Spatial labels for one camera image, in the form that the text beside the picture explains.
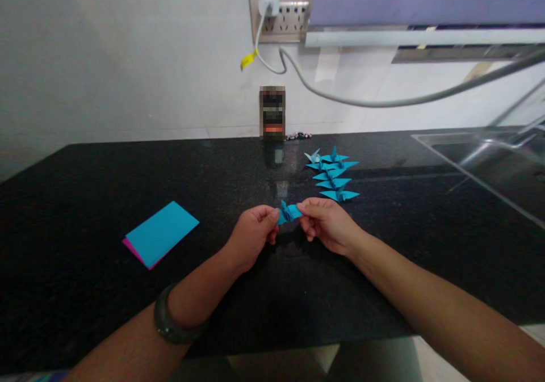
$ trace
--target pink paper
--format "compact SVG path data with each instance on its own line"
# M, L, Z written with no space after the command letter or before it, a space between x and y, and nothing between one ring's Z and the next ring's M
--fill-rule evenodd
M129 239L124 238L124 239L123 239L123 244L127 247L127 249L129 249L129 250L131 251L132 254L134 254L134 255L136 256L136 258L137 258L138 260L140 260L140 263L142 263L144 266L146 265L146 264L144 263L144 261L142 261L142 259L141 259L140 256L138 255L138 253L136 252L134 246L132 245L132 243L130 242ZM157 262L156 262L154 265L152 265L150 268L148 268L148 270L151 270L152 268L154 268L154 267L157 265L157 263L160 262L162 259L163 259L163 258L161 257L159 260L157 260Z

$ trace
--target blue origami crane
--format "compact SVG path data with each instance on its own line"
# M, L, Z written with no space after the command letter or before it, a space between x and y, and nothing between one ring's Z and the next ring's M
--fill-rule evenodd
M319 150L320 148L315 150L312 155L309 155L308 153L305 152L305 155L307 156L308 160L311 161L312 163L319 163L320 162L320 155L318 155Z
M351 166L354 166L356 164L358 164L359 162L343 162L343 161L338 161L336 163L329 163L328 165L332 166L331 169L338 169L338 170L342 170L342 171L345 171L347 170L348 168L350 168Z
M350 191L344 191L344 190L338 190L338 191L325 191L320 192L322 195L325 195L329 198L332 198L333 200L336 200L337 202L344 202L345 200L355 198L359 195L359 193L356 192L350 192Z
M345 185L350 182L352 179L331 179L325 180L320 183L316 183L316 186L323 186L328 189L333 189L334 191L342 191L345 188Z
M331 155L322 156L322 160L327 162L341 162L343 159L346 159L346 158L350 158L350 157L339 155L337 153L337 146L333 147L333 152L331 152Z
M312 177L318 180L331 180L341 175L346 169L327 169L324 173Z
M320 160L318 163L308 163L307 166L311 167L312 169L317 169L318 172L322 172L324 170L329 169L338 169L335 167L332 163L323 163L322 160Z
M283 225L284 223L293 222L303 214L297 209L297 205L287 205L282 200L282 206L280 207L280 219L278 219L277 225Z

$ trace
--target black countertop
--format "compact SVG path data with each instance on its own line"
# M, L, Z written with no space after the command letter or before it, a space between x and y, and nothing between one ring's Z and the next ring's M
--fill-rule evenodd
M545 320L545 231L408 132L70 145L0 186L0 373L70 368L218 251L240 213L320 196L304 152L360 164L343 206L365 230L518 324ZM200 224L152 271L121 243L175 200ZM191 355L388 338L412 330L347 260L281 227Z

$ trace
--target dark bracelet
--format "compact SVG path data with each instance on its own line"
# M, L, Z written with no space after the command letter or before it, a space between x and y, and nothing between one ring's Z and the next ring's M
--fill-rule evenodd
M206 328L208 328L210 318L198 327L191 329L184 329L174 325L174 321L168 311L168 300L170 291L172 291L176 284L169 285L159 294L159 298L153 309L153 320L160 336L172 344L182 345L198 339L206 331Z

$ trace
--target stainless steel sink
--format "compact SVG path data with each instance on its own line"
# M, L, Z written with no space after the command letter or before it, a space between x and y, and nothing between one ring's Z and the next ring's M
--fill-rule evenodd
M545 138L513 145L511 131L413 137L545 229Z

